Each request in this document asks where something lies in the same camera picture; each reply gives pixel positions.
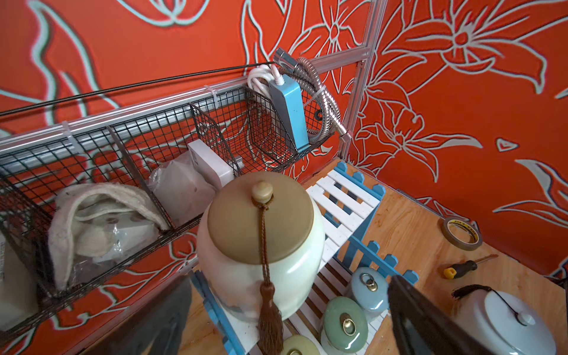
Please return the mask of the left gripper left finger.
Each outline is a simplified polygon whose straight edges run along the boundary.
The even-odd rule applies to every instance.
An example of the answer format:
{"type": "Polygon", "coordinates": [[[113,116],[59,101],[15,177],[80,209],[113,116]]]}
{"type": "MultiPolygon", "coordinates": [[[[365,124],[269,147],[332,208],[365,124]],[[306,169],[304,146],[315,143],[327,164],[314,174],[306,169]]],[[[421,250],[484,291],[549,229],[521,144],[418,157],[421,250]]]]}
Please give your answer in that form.
{"type": "Polygon", "coordinates": [[[83,354],[177,354],[192,304],[188,276],[168,285],[154,300],[83,354]]]}

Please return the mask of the green small canister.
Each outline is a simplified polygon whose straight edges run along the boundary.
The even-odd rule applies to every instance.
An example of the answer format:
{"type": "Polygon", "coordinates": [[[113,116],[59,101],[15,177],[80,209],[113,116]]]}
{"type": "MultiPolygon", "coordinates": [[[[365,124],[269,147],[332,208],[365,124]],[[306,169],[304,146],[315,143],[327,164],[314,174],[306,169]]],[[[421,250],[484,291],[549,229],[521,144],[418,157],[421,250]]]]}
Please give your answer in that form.
{"type": "Polygon", "coordinates": [[[368,321],[352,299],[335,297],[322,315],[319,342],[327,354],[365,354],[387,312],[368,321]]]}

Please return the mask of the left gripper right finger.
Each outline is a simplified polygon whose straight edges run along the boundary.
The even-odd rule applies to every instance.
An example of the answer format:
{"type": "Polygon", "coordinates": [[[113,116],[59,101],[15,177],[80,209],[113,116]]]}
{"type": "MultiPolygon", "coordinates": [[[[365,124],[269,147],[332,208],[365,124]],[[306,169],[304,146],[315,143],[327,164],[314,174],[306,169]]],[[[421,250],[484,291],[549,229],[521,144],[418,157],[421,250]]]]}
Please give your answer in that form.
{"type": "Polygon", "coordinates": [[[392,330],[400,354],[490,354],[404,277],[388,287],[392,330]]]}

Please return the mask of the white ceramic jar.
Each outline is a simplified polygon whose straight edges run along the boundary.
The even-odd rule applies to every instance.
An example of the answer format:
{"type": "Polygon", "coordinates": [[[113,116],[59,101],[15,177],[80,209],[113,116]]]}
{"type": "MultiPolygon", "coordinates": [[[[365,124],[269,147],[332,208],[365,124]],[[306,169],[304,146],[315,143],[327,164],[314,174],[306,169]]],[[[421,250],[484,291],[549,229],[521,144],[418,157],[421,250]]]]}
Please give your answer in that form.
{"type": "Polygon", "coordinates": [[[454,322],[494,354],[556,354],[556,342],[543,319],[511,294],[486,285],[453,291],[454,322]]]}

